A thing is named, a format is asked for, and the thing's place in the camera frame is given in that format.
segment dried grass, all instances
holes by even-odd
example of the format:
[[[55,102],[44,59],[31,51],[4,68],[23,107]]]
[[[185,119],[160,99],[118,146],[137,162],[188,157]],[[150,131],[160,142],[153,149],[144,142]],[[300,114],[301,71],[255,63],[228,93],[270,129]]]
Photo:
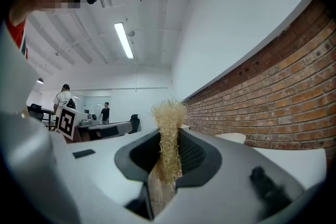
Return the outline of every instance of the dried grass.
[[[154,169],[164,185],[176,182],[181,176],[177,137],[185,115],[185,104],[176,100],[162,101],[152,107],[152,116],[161,133],[160,158]]]

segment white ceiling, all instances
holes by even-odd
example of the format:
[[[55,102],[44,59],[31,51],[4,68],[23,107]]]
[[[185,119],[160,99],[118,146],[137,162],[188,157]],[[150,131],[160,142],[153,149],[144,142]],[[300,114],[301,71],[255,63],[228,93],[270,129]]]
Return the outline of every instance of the white ceiling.
[[[98,0],[56,14],[34,12],[26,23],[28,61],[41,76],[71,67],[138,65],[170,68],[189,0]],[[123,22],[134,59],[114,24]]]

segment white shirt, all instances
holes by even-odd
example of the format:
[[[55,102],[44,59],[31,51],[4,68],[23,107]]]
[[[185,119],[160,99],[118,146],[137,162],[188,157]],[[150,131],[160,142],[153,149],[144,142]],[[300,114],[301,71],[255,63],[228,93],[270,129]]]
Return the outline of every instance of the white shirt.
[[[58,95],[56,95],[54,99],[54,104],[58,105],[58,108],[56,110],[56,117],[60,117],[62,106],[67,105],[67,103],[71,99],[71,96],[72,94],[69,91],[60,92]]]

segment black shirt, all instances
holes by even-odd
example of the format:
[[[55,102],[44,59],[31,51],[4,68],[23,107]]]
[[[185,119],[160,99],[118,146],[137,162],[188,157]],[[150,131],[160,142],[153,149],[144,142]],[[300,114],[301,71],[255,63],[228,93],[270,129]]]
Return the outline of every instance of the black shirt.
[[[110,109],[102,109],[101,114],[103,114],[103,121],[106,121],[110,117]]]

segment brick wall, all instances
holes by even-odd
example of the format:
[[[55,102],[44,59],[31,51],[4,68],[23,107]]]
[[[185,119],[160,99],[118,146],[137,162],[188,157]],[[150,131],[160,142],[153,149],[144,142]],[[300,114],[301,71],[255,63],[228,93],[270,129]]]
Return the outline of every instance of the brick wall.
[[[313,0],[266,47],[187,101],[186,124],[246,144],[336,155],[336,24]]]

